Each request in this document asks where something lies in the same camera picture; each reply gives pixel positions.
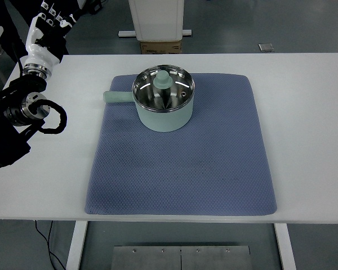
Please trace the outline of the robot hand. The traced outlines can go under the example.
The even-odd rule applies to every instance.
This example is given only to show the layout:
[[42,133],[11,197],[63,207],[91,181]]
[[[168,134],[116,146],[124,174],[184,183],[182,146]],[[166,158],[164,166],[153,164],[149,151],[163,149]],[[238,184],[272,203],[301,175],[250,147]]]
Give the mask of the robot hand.
[[82,16],[77,1],[41,1],[26,39],[25,66],[52,69],[66,55],[66,35]]

